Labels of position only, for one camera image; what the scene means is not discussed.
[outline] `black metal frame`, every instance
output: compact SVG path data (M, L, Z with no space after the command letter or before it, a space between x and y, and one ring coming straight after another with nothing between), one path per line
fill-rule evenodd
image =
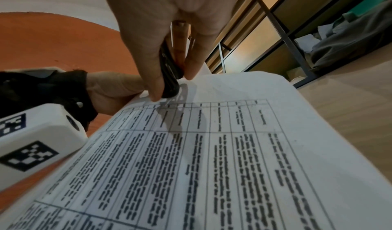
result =
M301 69L304 71L305 75L307 76L304 80L294 84L294 87L299 88L323 75L326 75L327 73L330 73L331 71L334 71L335 69L342 67L343 64L336 65L333 67L330 67L328 69L321 69L319 71L315 71L314 69L311 69L307 61L305 60L302 51L295 45L294 39L295 39L295 34L297 34L299 31L307 27L309 24L311 24L313 21L315 21L318 17L322 16L329 8L334 6L337 2L340 0L330 0L324 6L322 6L312 17L310 17L308 20L306 20L300 27L296 28L293 31L288 31L286 26L282 24L279 19L274 15L274 11L284 2L285 0L278 0L272 7L269 9L263 0L252 0L249 5L245 8L243 13L240 15L240 17L235 21L233 26L230 28L230 30L227 32L226 36L229 35L234 28L236 28L239 24L239 22L242 20L242 18L247 14L249 9L251 9L255 3L258 3L262 10L265 12L265 15L262 17L261 20L264 20L265 17L268 17L268 19L271 21L272 25L280 35L281 39L277 41L275 44L273 44L267 51L265 51L262 55L260 55L254 62L249 64L243 71L250 71L254 66L256 66L258 63L260 63L262 60L264 60L266 57L268 57L272 52L276 51L279 47L281 47L283 44L287 46L289 49L289 52L292 54L296 62L300 65ZM353 0L349 4L347 4L345 7L343 7L341 10L339 10L336 14L333 16L329 17L328 21L334 20L339 17L342 13L350 10L353 8L355 5L360 3L363 0ZM229 48L226 45L224 45L222 42L225 40L225 37L218 43L217 47L214 48L219 48L219 54L220 54L220 64L218 64L215 68L215 70L219 69L219 66L222 66L223 72L226 72L225 68L225 59L242 43L239 42L236 44L233 48ZM227 49L229 53L224 57L222 53L222 47ZM209 57L207 58L206 61L208 61L212 55L214 54L215 51L211 52Z

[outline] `black hole on white device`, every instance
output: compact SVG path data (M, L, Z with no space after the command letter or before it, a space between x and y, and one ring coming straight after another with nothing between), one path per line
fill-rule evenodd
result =
M78 125L76 124L76 122L75 122L70 116L67 116L67 119L68 119L69 123L70 123L76 130L79 131L79 127L78 127Z

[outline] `white wall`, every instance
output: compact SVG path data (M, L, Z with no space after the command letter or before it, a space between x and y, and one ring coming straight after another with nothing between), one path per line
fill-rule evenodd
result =
M118 30L106 0L0 0L0 12L54 13Z

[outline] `wooden surface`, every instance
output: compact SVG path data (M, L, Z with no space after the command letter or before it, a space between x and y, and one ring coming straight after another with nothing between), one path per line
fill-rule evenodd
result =
M117 31L77 18L46 13L0 13L0 36L0 70L59 67L66 71L137 74ZM87 135L109 118L99 115L90 124ZM0 212L64 160L1 192Z
M299 91L337 132L392 181L392 44Z

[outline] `qr code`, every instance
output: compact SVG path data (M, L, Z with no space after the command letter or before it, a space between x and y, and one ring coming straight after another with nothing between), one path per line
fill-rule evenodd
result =
M25 172L56 156L58 152L40 141L35 141L0 157L0 163Z
M11 134L26 127L26 114L0 121L0 137Z

